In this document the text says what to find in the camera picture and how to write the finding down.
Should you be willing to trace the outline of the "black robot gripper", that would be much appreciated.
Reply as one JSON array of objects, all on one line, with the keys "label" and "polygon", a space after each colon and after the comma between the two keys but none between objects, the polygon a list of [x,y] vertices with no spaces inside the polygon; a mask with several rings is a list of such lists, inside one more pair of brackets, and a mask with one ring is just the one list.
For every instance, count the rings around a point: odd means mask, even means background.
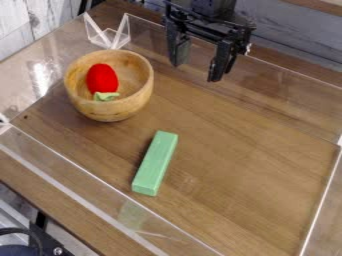
[{"label": "black robot gripper", "polygon": [[255,23],[235,12],[237,0],[189,0],[187,3],[163,0],[163,2],[171,64],[178,67],[189,60],[190,35],[214,44],[218,43],[207,77],[209,82],[218,82],[233,68],[237,52],[242,55],[250,52]]}]

